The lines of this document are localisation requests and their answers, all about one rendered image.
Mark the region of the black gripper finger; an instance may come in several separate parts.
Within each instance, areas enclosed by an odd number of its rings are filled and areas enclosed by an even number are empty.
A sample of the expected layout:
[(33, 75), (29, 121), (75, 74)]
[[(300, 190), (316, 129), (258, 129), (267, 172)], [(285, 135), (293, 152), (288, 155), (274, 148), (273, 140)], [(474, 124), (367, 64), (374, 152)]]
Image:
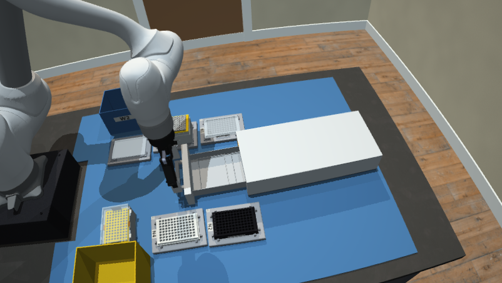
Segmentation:
[(180, 158), (180, 154), (177, 149), (177, 141), (172, 141), (172, 153), (173, 153), (173, 160)]
[(169, 144), (168, 147), (169, 147), (169, 151), (170, 151), (170, 156), (166, 157), (166, 153), (163, 150), (162, 155), (160, 154), (161, 158), (159, 159), (159, 161), (162, 165), (163, 172), (165, 174), (166, 183), (168, 184), (169, 187), (171, 186), (173, 193), (183, 192), (181, 185), (176, 177), (175, 169), (173, 166), (172, 144)]

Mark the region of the yellow open-top bin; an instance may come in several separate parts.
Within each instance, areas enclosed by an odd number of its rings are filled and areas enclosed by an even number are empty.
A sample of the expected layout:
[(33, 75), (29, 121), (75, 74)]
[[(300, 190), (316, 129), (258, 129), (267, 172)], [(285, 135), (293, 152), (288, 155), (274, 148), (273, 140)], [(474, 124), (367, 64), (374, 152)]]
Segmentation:
[(151, 283), (150, 256), (137, 241), (77, 247), (73, 283)]

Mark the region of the dark blue open bin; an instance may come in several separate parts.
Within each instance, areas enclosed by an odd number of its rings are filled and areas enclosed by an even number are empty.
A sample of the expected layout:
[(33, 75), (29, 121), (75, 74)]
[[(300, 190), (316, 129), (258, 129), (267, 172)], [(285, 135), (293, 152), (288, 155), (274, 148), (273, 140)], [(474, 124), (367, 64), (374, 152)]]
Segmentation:
[(121, 88), (104, 91), (99, 114), (110, 135), (141, 130), (126, 107)]

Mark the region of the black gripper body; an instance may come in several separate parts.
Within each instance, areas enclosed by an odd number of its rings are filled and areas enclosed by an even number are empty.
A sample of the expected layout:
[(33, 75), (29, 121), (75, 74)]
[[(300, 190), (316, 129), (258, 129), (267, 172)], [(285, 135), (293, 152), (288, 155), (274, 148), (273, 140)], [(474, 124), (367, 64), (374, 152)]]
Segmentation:
[(148, 141), (153, 147), (159, 148), (161, 155), (163, 150), (165, 151), (166, 155), (169, 155), (170, 151), (168, 145), (174, 140), (174, 137), (175, 137), (175, 132), (172, 129), (172, 131), (164, 138), (157, 140), (148, 139)]

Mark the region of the blue flat mat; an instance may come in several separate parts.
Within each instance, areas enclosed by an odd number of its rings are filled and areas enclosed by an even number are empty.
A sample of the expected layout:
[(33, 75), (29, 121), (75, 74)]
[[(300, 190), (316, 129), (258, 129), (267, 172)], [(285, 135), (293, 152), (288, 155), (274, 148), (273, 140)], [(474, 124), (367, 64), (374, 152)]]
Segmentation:
[[(172, 116), (197, 121), (190, 154), (237, 147), (201, 145), (200, 119), (242, 113), (245, 130), (351, 112), (333, 77), (171, 100)], [(379, 168), (248, 196), (247, 188), (195, 196), (173, 193), (159, 161), (108, 166), (111, 141), (100, 114), (83, 116), (74, 146), (88, 161), (76, 240), (54, 246), (49, 283), (72, 283), (77, 247), (100, 245), (102, 207), (128, 203), (136, 241), (150, 256), (151, 283), (302, 283), (417, 253)], [(259, 202), (265, 240), (209, 247), (206, 209)], [(152, 253), (151, 217), (202, 208), (208, 246)]]

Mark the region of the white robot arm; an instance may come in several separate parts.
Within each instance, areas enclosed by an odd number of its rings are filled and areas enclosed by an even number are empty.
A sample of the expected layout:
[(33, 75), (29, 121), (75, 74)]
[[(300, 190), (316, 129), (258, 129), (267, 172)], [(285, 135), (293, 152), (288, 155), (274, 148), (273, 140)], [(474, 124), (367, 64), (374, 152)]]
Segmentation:
[(30, 151), (52, 100), (48, 84), (31, 70), (23, 10), (115, 34), (129, 46), (132, 59), (120, 69), (121, 94), (142, 134), (151, 140), (173, 129), (169, 102), (183, 59), (183, 43), (174, 32), (146, 29), (91, 3), (0, 0), (0, 209), (15, 211), (21, 202), (43, 196), (48, 158), (32, 159)]

